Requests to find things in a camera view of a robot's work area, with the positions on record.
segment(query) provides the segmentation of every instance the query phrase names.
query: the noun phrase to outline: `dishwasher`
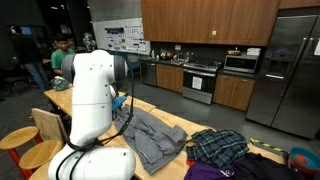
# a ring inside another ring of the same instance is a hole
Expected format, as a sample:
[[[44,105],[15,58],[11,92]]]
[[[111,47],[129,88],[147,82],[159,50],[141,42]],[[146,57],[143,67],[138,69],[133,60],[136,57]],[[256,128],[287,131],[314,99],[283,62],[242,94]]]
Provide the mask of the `dishwasher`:
[[[152,86],[157,85],[157,68],[154,62],[140,60],[140,73],[142,83]]]

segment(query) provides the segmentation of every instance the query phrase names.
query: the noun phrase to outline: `cabinet door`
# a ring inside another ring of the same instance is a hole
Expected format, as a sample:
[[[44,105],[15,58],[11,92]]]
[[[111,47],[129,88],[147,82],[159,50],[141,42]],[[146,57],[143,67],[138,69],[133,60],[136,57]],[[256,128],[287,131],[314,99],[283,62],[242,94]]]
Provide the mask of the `cabinet door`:
[[[210,43],[227,44],[234,0],[213,0],[209,34]]]
[[[255,80],[235,78],[229,106],[242,111],[247,111]]]
[[[171,67],[170,89],[182,93],[183,86],[183,68]]]
[[[279,9],[320,6],[319,0],[281,0]]]
[[[209,22],[212,0],[184,0],[177,6],[177,17],[174,28],[179,42],[207,43],[209,40]]]
[[[228,31],[228,44],[245,44],[256,0],[235,0]]]
[[[148,41],[169,41],[169,0],[141,0],[144,39]]]
[[[233,76],[218,75],[214,90],[213,102],[229,106],[233,83]]]
[[[256,0],[246,45],[266,46],[278,12],[279,0]]]
[[[157,86],[170,89],[170,66],[157,64]]]

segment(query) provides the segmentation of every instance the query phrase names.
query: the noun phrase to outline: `wooden stool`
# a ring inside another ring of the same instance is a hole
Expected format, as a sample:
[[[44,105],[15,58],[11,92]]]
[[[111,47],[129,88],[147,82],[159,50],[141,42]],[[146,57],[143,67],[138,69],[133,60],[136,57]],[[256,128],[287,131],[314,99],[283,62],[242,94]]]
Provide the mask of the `wooden stool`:
[[[48,140],[35,145],[21,157],[19,166],[24,170],[35,170],[50,161],[62,148],[59,140]]]
[[[48,180],[48,170],[49,170],[49,165],[50,162],[45,163],[44,165],[42,165],[41,167],[39,167],[39,169],[37,169],[32,176],[30,177],[29,180]]]
[[[18,129],[10,134],[8,134],[6,137],[4,137],[0,141],[0,149],[6,150],[9,152],[10,156],[16,163],[16,165],[19,167],[19,161],[20,157],[18,153],[16,152],[15,148],[20,147],[30,140],[35,139],[37,143],[41,143],[42,139],[39,135],[39,129],[35,126],[29,126],[25,128]],[[20,169],[23,176],[28,179],[32,172],[31,171],[25,171]]]

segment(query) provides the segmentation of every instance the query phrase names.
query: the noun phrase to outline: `oven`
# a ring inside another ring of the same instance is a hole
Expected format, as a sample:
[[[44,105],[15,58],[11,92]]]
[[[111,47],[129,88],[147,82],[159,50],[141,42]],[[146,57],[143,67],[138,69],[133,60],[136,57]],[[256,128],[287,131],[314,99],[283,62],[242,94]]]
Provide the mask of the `oven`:
[[[216,84],[216,73],[184,68],[183,96],[211,104]]]

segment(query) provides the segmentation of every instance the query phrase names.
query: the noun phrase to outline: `microwave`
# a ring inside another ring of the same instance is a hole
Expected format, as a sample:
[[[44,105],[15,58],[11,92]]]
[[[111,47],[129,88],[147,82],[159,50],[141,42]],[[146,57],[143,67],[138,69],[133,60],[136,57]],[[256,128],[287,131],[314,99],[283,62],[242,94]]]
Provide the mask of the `microwave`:
[[[255,73],[259,56],[227,55],[224,69],[238,72]]]

